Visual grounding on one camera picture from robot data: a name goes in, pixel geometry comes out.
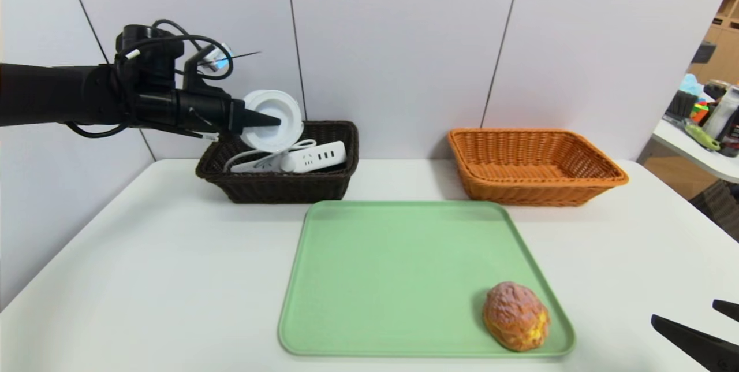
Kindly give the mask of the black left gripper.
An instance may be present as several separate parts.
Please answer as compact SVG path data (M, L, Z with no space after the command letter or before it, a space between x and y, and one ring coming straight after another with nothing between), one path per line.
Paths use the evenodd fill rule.
M224 91L175 90L177 109L175 132L179 135L195 133L235 133L242 135L245 128L280 127L280 118L245 109L242 99L232 98Z

